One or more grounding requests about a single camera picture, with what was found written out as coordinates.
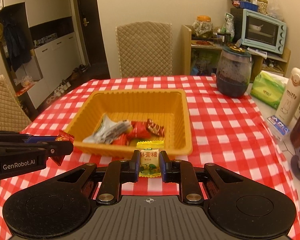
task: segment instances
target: blue plastic basket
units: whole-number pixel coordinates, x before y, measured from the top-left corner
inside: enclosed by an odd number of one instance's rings
[[[240,3],[240,8],[242,9],[248,9],[255,12],[258,11],[259,6],[256,4],[253,4],[251,2],[243,2],[243,1],[240,1],[239,3]]]

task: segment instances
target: beige chair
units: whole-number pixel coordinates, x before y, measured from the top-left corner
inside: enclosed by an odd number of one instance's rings
[[[115,30],[122,78],[172,75],[172,25],[135,22]]]
[[[22,131],[31,121],[17,103],[3,75],[0,76],[0,130]]]

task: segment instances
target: orange plastic tray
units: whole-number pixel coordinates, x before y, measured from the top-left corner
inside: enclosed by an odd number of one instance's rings
[[[85,153],[130,157],[136,143],[117,146],[82,142],[99,128],[105,113],[115,122],[151,118],[154,123],[164,126],[165,137],[153,136],[150,140],[164,140],[164,150],[168,155],[189,155],[192,152],[186,93],[182,89],[93,92],[66,129],[74,135],[74,146]]]

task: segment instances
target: white bowl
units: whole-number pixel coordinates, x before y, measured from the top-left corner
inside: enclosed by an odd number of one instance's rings
[[[249,24],[249,29],[257,32],[261,31],[261,27],[252,24]]]

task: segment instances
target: dark brown door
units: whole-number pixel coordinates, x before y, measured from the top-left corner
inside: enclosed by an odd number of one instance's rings
[[[106,62],[97,0],[78,0],[79,14],[90,65]]]

